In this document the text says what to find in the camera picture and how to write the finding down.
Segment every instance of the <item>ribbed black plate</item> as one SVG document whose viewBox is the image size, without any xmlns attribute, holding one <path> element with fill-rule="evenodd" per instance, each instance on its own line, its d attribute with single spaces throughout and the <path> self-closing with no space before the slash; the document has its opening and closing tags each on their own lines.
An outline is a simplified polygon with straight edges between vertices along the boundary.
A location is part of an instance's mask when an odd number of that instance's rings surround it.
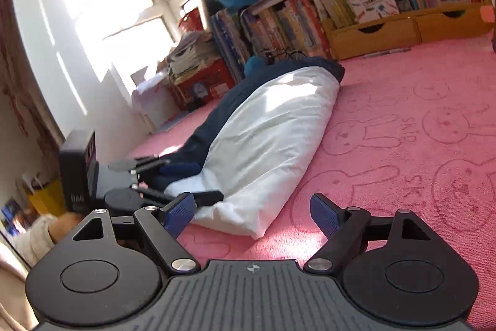
<svg viewBox="0 0 496 331">
<path fill-rule="evenodd" d="M 57 330 L 43 324 L 39 330 Z M 129 331 L 389 331 L 359 312 L 327 276 L 295 261 L 211 261 L 170 280 L 147 311 L 105 329 Z M 468 331 L 463 323 L 438 328 Z"/>
</svg>

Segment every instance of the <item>blue gripper pad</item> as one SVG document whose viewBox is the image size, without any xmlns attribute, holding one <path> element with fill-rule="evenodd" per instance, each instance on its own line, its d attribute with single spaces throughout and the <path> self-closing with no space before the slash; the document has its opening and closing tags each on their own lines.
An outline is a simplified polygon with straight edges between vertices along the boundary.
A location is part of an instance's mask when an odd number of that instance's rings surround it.
<svg viewBox="0 0 496 331">
<path fill-rule="evenodd" d="M 186 164 L 171 164 L 163 165 L 159 169 L 159 173 L 163 176 L 184 176 L 191 177 L 196 176 L 202 168 L 198 163 L 186 163 Z"/>
<path fill-rule="evenodd" d="M 315 194 L 310 198 L 310 216 L 327 239 L 341 228 L 338 214 Z"/>
<path fill-rule="evenodd" d="M 197 205 L 194 202 L 194 196 L 190 192 L 183 197 L 178 196 L 180 201 L 173 201 L 175 204 L 168 212 L 163 222 L 164 229 L 177 239 L 188 223 L 193 219 Z"/>
</svg>

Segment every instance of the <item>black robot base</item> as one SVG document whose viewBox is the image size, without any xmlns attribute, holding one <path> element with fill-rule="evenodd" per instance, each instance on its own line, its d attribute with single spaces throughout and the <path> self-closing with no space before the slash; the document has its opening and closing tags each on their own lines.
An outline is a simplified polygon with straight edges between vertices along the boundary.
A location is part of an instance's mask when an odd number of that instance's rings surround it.
<svg viewBox="0 0 496 331">
<path fill-rule="evenodd" d="M 203 270 L 175 240 L 194 215 L 192 194 L 133 216 L 96 209 L 27 278 L 36 330 L 470 330 L 477 276 L 413 212 L 373 217 L 322 194 L 310 206 L 328 241 L 303 268 L 212 260 Z"/>
</svg>

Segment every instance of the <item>white wall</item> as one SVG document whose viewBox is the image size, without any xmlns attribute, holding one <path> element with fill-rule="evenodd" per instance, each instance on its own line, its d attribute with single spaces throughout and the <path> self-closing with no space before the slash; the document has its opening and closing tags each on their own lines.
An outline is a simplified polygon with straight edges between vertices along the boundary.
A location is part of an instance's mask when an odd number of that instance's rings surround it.
<svg viewBox="0 0 496 331">
<path fill-rule="evenodd" d="M 13 2 L 31 68 L 62 133 L 67 136 L 75 128 L 95 129 L 101 162 L 125 156 L 146 138 L 147 129 L 122 97 L 110 72 L 101 83 L 98 80 L 64 0 Z M 66 66 L 66 75 L 60 61 Z"/>
<path fill-rule="evenodd" d="M 26 122 L 26 137 L 17 124 L 9 98 L 0 93 L 0 206 L 17 195 L 16 178 L 34 177 L 43 170 L 43 158 L 36 144 L 36 131 Z"/>
</svg>

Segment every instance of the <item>drawer handle cutout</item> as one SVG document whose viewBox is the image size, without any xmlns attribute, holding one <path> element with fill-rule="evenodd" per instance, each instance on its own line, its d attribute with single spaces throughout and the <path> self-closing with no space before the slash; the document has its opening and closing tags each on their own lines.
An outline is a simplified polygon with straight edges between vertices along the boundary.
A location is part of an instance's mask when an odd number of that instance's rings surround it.
<svg viewBox="0 0 496 331">
<path fill-rule="evenodd" d="M 451 12 L 442 12 L 443 15 L 449 17 L 450 19 L 458 19 L 466 13 L 465 10 L 453 10 Z"/>
<path fill-rule="evenodd" d="M 384 23 L 381 23 L 378 25 L 371 25 L 369 27 L 364 27 L 363 29 L 358 29 L 358 30 L 365 34 L 372 34 L 372 33 L 377 33 L 383 26 Z"/>
</svg>

